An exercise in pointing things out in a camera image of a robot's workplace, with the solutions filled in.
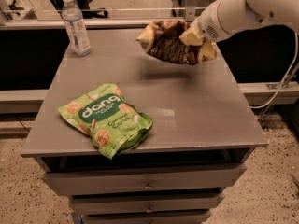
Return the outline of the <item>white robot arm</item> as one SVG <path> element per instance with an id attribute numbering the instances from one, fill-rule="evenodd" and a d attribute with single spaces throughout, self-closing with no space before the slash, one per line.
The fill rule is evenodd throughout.
<path id="1" fill-rule="evenodd" d="M 221 42 L 233 35 L 284 25 L 299 32 L 299 0 L 217 0 L 211 3 L 179 39 L 187 46 Z"/>

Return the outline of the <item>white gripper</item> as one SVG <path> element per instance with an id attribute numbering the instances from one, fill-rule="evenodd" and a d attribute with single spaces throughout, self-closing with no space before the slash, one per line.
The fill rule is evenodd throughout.
<path id="1" fill-rule="evenodd" d="M 236 33 L 234 24 L 236 12 L 237 2 L 217 0 L 202 12 L 200 26 L 192 23 L 179 36 L 179 39 L 188 46 L 201 46 L 203 44 L 197 56 L 199 63 L 215 60 L 217 58 L 216 49 L 211 42 L 204 42 L 204 40 L 206 38 L 212 42 L 220 42 L 234 35 Z"/>

